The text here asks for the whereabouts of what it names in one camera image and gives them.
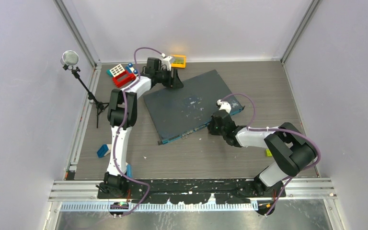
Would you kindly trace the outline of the dark grey network switch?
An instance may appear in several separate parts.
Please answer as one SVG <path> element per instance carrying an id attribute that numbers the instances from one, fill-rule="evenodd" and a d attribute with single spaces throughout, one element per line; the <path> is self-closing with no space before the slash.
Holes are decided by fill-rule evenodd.
<path id="1" fill-rule="evenodd" d="M 244 107 L 214 69 L 183 81 L 183 88 L 163 88 L 143 96 L 156 128 L 159 145 L 184 138 L 208 126 L 211 116 L 224 98 L 231 105 L 231 115 Z"/>

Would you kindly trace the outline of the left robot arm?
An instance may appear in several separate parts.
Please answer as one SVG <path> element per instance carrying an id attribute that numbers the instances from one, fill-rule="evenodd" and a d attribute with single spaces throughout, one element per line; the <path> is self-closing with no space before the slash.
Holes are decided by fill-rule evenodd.
<path id="1" fill-rule="evenodd" d="M 108 71 L 116 88 L 111 91 L 107 113 L 112 143 L 109 164 L 103 183 L 99 185 L 104 193 L 116 198 L 123 198 L 127 194 L 127 146 L 138 117 L 138 98 L 157 84 L 171 89 L 183 88 L 177 69 L 172 67 L 173 62 L 173 56 L 161 59 L 150 57 L 142 71 L 134 68 L 132 63 L 125 67 L 118 64 Z"/>

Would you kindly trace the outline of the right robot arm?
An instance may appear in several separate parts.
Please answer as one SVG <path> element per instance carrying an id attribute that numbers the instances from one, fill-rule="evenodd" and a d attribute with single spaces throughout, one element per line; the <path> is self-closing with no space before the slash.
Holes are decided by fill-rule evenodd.
<path id="1" fill-rule="evenodd" d="M 285 178 L 292 178 L 320 159 L 318 147 L 301 134 L 291 123 L 272 128 L 238 126 L 225 110 L 212 115 L 208 131 L 222 136 L 230 146 L 238 148 L 259 147 L 270 150 L 274 163 L 266 167 L 253 180 L 252 187 L 259 196 L 268 196 L 274 185 Z"/>

